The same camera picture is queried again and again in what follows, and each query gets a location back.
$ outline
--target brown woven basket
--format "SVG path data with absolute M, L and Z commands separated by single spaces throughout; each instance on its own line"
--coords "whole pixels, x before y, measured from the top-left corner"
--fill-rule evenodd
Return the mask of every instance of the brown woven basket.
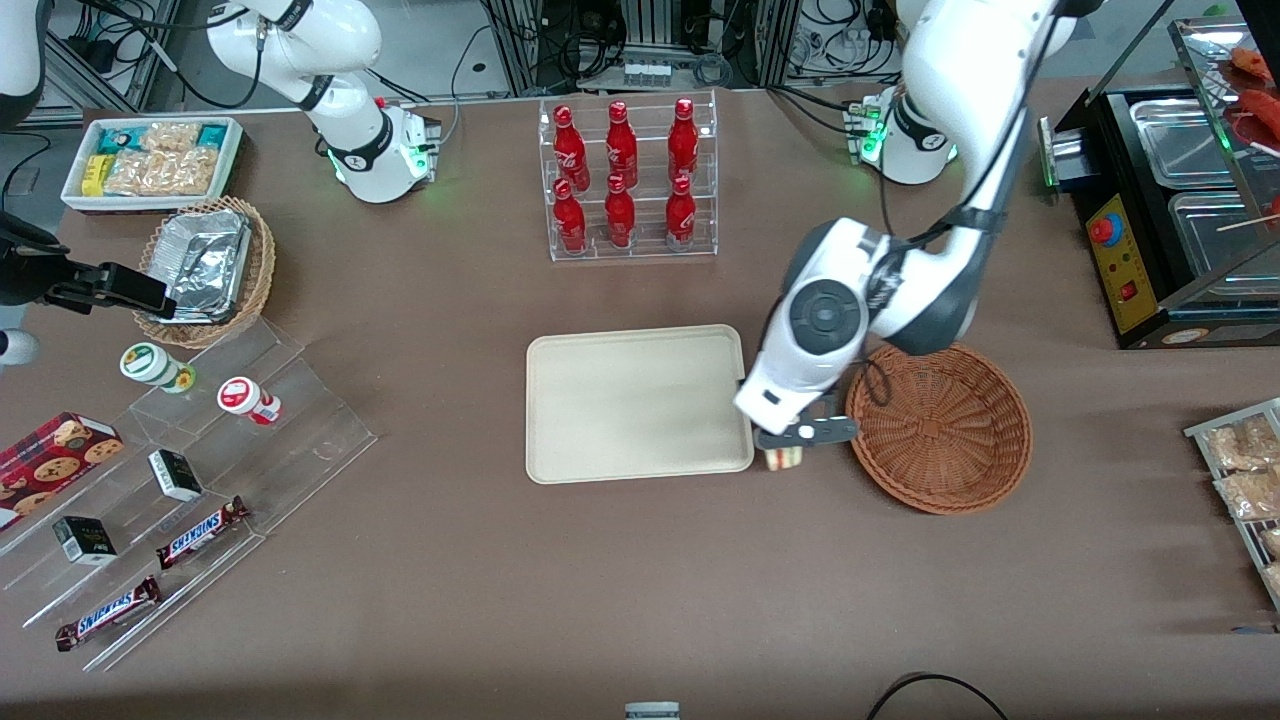
M 872 400 L 874 370 L 845 402 L 860 425 L 854 452 L 872 479 L 937 515 L 987 510 L 1014 492 L 1032 459 L 1032 421 L 998 368 L 959 345 L 924 357 L 886 346 L 872 360 L 891 383 L 888 404 Z
M 152 322 L 142 313 L 133 313 L 138 327 L 147 337 L 165 345 L 177 345 L 192 350 L 202 350 L 214 343 L 218 338 L 232 332 L 232 329 L 253 320 L 266 305 L 266 297 L 271 293 L 271 273 L 275 272 L 275 238 L 271 237 L 271 228 L 266 227 L 262 215 L 257 210 L 237 197 L 219 197 L 183 208 L 178 214 L 212 213 L 215 210 L 236 210 L 244 214 L 253 223 L 253 234 L 250 237 L 248 258 L 244 259 L 244 279 L 241 281 L 239 304 L 236 315 L 221 325 L 163 325 Z M 142 251 L 142 261 L 138 269 L 146 272 L 151 265 L 151 254 L 155 252 L 156 240 L 160 237 L 157 227 L 151 233 L 151 242 Z

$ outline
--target coca-cola bottle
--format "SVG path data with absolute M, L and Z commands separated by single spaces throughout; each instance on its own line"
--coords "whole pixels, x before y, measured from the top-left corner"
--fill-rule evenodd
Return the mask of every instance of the coca-cola bottle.
M 586 215 L 582 214 L 582 205 L 573 197 L 573 187 L 564 178 L 556 178 L 552 184 L 556 192 L 556 204 L 552 206 L 552 215 L 556 217 L 556 233 L 561 236 L 561 245 L 570 255 L 586 252 Z
M 640 159 L 636 149 L 636 131 L 627 120 L 627 104 L 609 102 L 609 135 L 604 138 L 609 152 L 609 172 L 621 173 L 627 187 L 640 182 Z
M 681 174 L 694 177 L 698 170 L 698 126 L 694 124 L 694 101 L 676 100 L 676 122 L 667 136 L 667 174 L 676 182 Z
M 558 105 L 552 117 L 556 119 L 556 164 L 561 177 L 573 183 L 575 192 L 586 192 L 591 187 L 591 173 L 586 169 L 586 143 L 573 127 L 573 111 Z
M 620 250 L 631 247 L 636 229 L 636 204 L 627 192 L 622 173 L 609 176 L 609 196 L 604 199 L 604 214 L 609 218 L 609 242 Z
M 689 176 L 680 176 L 671 183 L 667 199 L 667 247 L 684 252 L 694 242 L 694 214 L 698 205 L 689 196 Z

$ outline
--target snickers bar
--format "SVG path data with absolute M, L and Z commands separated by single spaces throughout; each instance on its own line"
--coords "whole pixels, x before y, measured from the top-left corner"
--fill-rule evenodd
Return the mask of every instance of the snickers bar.
M 155 577 L 147 575 L 142 583 L 132 591 L 99 607 L 93 612 L 79 619 L 78 623 L 68 623 L 58 629 L 58 652 L 67 652 L 90 635 L 110 625 L 119 623 L 140 607 L 147 605 L 160 605 L 160 585 Z
M 195 552 L 196 548 L 214 539 L 219 533 L 246 515 L 248 515 L 248 509 L 244 507 L 244 502 L 237 495 L 230 502 L 219 507 L 216 512 L 205 518 L 198 525 L 182 533 L 172 543 L 157 550 L 156 555 L 160 557 L 160 569 L 168 570 L 173 568 L 178 562 L 178 559 Z

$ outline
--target snack box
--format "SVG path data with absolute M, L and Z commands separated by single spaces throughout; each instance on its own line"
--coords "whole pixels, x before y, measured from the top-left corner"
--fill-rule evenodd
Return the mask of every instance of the snack box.
M 223 137 L 221 147 L 218 150 L 218 164 L 214 165 L 214 179 L 209 183 L 205 195 L 170 195 L 155 197 L 122 197 L 122 196 L 90 196 L 81 192 L 81 181 L 88 168 L 90 158 L 97 154 L 99 142 L 104 132 L 120 131 L 146 126 L 154 122 L 200 123 L 205 126 L 225 126 L 227 135 Z M 81 138 L 79 150 L 76 151 L 76 161 L 67 173 L 67 182 L 63 183 L 63 202 L 82 213 L 151 213 L 160 210 L 175 210 L 206 200 L 218 200 L 227 188 L 227 182 L 232 176 L 232 167 L 236 164 L 236 152 L 239 149 L 243 129 L 234 119 L 219 115 L 156 115 L 140 118 L 110 118 L 93 120 L 84 128 L 84 137 Z
M 123 447 L 111 425 L 61 413 L 0 451 L 0 530 L 29 515 Z

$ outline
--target brown tablecloth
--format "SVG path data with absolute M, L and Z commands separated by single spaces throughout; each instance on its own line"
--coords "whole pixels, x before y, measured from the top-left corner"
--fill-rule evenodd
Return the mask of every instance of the brown tablecloth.
M 1083 85 L 1042 83 L 1041 113 Z M 1033 196 L 1032 163 L 966 338 L 1036 424 L 995 510 L 909 510 L 849 447 L 782 474 L 529 480 L 534 338 L 728 323 L 750 356 L 805 231 L 879 224 L 836 133 L 764 92 L 718 102 L 721 255 L 618 268 L 548 260 L 535 102 L 465 108 L 439 182 L 384 206 L 334 181 L 302 114 L 242 115 L 234 190 L 279 247 L 266 314 L 383 438 L 110 673 L 67 670 L 0 593 L 0 716 L 618 717 L 669 698 L 690 720 L 851 717 L 913 670 L 1023 717 L 1276 707 L 1280 638 L 1228 634 L 1271 620 L 1266 594 L 1180 430 L 1280 395 L 1280 356 L 1116 351 L 1083 233 Z M 891 188 L 897 231 L 929 224 L 959 177 Z M 128 261 L 155 223 L 72 211 L 60 237 Z M 0 375 L 0 439 L 140 395 L 115 370 L 141 337 L 128 313 L 36 307 L 28 327 L 44 356 Z M 942 687 L 893 702 L 984 711 Z

